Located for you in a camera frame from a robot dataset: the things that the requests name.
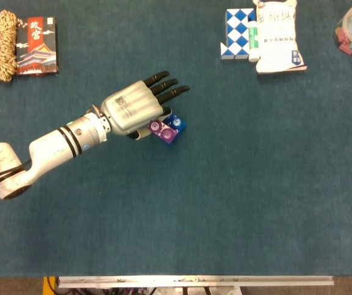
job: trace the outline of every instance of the blue and white puzzle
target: blue and white puzzle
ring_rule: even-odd
[[[252,8],[226,10],[226,45],[221,43],[221,60],[248,58],[248,22],[251,20],[256,20],[255,10]]]

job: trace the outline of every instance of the robotic hand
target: robotic hand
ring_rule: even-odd
[[[9,144],[0,143],[0,198],[17,197],[43,174],[106,141],[110,132],[134,140],[149,135],[147,125],[151,120],[163,120],[171,114],[171,109],[161,104],[189,90],[182,86],[162,93],[178,83],[170,79],[157,84],[168,75],[164,71],[138,81],[107,97],[100,109],[92,106],[84,116],[34,140],[29,145],[29,170]]]

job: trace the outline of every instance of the robotic arm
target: robotic arm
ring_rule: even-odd
[[[100,109],[92,106],[84,116],[34,140],[29,145],[29,170],[9,144],[0,143],[0,198],[17,197],[43,174],[106,141],[110,132],[135,140],[149,135],[151,120],[171,114],[171,109],[161,104],[189,90],[182,86],[162,93],[178,83],[171,79],[156,85],[168,75],[165,71],[138,81],[107,97]]]

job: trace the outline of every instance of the wooden floor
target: wooden floor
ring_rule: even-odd
[[[253,287],[241,291],[243,295],[352,295],[352,277],[335,277],[334,281],[334,286]],[[42,282],[42,278],[0,278],[0,295],[41,295]]]

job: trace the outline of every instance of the plastic bag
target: plastic bag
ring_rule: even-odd
[[[259,26],[260,74],[303,71],[307,68],[296,43],[295,15],[297,0],[263,2],[256,5]]]

